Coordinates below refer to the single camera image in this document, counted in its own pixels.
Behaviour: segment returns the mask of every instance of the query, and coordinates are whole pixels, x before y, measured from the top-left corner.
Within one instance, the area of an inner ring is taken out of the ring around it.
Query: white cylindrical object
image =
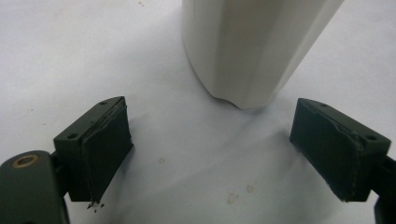
[[[240,108],[267,105],[343,0],[183,0],[183,39],[197,76]]]

